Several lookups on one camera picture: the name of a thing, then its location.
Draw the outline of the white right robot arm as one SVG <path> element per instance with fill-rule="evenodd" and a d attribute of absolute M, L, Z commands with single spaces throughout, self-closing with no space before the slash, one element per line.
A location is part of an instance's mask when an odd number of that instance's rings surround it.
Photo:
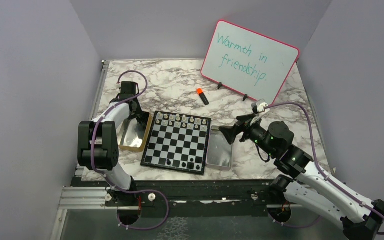
<path fill-rule="evenodd" d="M 293 145 L 294 133 L 283 121 L 261 127 L 254 114 L 237 117 L 233 126 L 219 130 L 231 145 L 237 135 L 250 140 L 274 160 L 281 171 L 268 190 L 269 199 L 301 205 L 336 225 L 349 240 L 373 240 L 384 223 L 384 201 L 371 200 L 350 189 L 299 147 Z"/>

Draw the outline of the black white chess board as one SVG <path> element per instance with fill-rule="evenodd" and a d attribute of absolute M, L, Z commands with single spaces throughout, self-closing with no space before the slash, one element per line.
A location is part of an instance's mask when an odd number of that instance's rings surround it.
<path fill-rule="evenodd" d="M 183 116 L 188 117 L 188 122 L 182 122 Z M 155 111 L 140 165 L 202 176 L 211 123 L 209 117 Z M 188 124 L 193 125 L 192 129 L 188 129 Z M 171 165 L 167 165 L 167 159 L 171 160 Z M 182 162 L 187 163 L 186 168 L 181 167 Z M 200 166 L 200 171 L 196 170 L 196 166 Z"/>

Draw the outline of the black mounting base rail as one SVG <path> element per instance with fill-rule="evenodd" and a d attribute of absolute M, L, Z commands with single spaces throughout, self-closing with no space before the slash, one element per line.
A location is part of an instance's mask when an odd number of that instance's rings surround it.
<path fill-rule="evenodd" d="M 136 181 L 134 194 L 107 189 L 105 206 L 143 218 L 266 217 L 286 203 L 272 180 Z"/>

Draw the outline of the pink framed whiteboard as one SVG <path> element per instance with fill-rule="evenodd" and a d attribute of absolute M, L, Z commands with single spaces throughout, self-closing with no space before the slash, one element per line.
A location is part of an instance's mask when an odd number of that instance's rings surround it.
<path fill-rule="evenodd" d="M 272 104 L 299 55 L 295 46 L 219 20 L 200 73 L 252 100 Z"/>

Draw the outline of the silver tin lid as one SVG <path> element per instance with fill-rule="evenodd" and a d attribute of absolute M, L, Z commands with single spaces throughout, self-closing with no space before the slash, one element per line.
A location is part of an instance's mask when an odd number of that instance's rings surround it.
<path fill-rule="evenodd" d="M 230 171 L 233 165 L 233 146 L 221 133 L 219 126 L 212 126 L 209 135 L 206 166 L 210 169 Z"/>

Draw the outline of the gold tin box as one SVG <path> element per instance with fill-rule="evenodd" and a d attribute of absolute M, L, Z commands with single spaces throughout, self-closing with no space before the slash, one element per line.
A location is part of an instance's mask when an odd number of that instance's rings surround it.
<path fill-rule="evenodd" d="M 117 140 L 121 151 L 142 152 L 150 132 L 152 116 L 147 111 L 130 116 L 118 128 Z"/>

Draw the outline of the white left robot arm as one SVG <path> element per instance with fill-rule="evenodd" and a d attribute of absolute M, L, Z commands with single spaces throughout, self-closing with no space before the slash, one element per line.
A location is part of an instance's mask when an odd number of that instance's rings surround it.
<path fill-rule="evenodd" d="M 120 93 L 110 101 L 107 110 L 92 120 L 81 121 L 78 126 L 78 164 L 103 176 L 127 206 L 135 203 L 137 191 L 133 177 L 119 164 L 117 129 L 125 121 L 136 120 L 140 130 L 147 130 L 150 114 L 142 110 L 139 94 L 136 82 L 123 81 Z"/>

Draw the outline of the orange black highlighter marker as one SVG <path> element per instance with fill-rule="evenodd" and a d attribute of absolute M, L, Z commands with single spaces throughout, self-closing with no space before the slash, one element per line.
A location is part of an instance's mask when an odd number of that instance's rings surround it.
<path fill-rule="evenodd" d="M 203 92 L 203 90 L 201 88 L 197 88 L 196 92 L 197 92 L 198 96 L 200 97 L 200 99 L 202 100 L 202 102 L 204 103 L 204 105 L 208 106 L 210 103 L 209 103 L 205 93 Z"/>

